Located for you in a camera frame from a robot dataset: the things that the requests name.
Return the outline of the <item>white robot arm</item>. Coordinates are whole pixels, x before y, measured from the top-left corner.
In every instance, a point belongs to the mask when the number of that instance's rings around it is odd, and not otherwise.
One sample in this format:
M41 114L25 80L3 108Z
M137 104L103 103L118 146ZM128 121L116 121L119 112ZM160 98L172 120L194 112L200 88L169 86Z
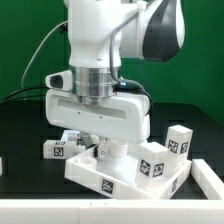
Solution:
M139 144L150 135L152 99L119 75L123 58L166 62L182 48L181 0L65 0L69 69L46 77L50 124L78 130L102 157L112 140Z

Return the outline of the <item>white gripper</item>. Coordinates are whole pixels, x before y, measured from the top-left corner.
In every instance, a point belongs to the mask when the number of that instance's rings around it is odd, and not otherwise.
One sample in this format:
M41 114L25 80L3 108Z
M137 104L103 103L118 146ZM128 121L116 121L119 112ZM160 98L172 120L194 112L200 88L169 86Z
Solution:
M46 94L46 117L50 124L80 131L87 149L94 146L89 134L104 137L97 148L99 158L106 155L109 139L140 144L149 137L149 106L146 96L122 92L105 98L102 106L79 103L70 92L50 89Z

